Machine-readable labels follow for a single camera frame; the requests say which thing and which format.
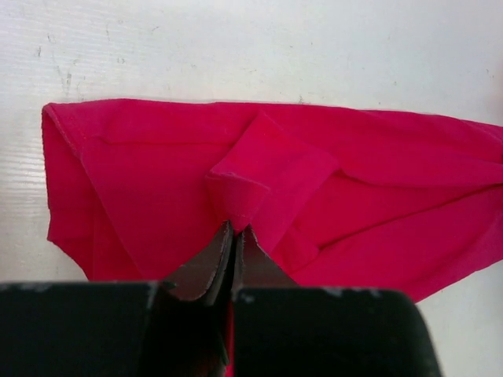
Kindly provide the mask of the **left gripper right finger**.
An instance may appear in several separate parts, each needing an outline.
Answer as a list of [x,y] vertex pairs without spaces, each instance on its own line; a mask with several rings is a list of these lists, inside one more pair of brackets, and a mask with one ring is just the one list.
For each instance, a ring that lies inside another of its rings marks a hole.
[[402,292],[301,287],[259,246],[236,243],[236,376],[439,376],[427,326]]

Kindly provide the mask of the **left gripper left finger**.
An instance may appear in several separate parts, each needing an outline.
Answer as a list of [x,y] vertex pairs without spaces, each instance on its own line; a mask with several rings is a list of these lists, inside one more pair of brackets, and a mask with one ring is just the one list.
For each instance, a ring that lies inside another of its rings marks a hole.
[[221,376],[233,228],[162,280],[1,286],[4,376]]

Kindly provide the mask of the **magenta t shirt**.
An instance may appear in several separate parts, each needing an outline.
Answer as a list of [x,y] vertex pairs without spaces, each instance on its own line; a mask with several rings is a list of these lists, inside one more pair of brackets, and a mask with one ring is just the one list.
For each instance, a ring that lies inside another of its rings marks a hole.
[[42,109],[48,238],[89,282],[162,280],[233,228],[301,287],[420,300],[502,259],[502,129],[303,104]]

